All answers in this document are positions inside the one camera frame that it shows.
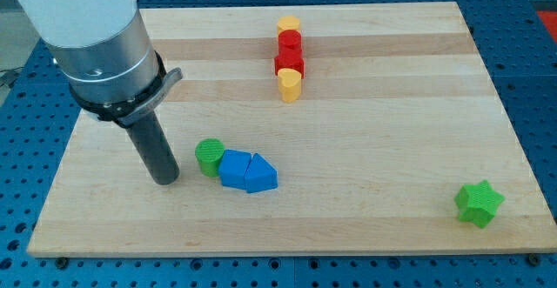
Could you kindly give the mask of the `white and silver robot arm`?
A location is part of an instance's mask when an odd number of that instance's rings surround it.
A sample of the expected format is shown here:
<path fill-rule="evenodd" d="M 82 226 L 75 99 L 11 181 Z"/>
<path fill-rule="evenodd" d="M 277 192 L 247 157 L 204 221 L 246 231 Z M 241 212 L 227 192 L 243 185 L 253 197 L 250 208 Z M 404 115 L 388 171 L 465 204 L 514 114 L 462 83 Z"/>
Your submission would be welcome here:
<path fill-rule="evenodd" d="M 18 0 L 81 99 L 132 100 L 161 74 L 138 0 Z"/>

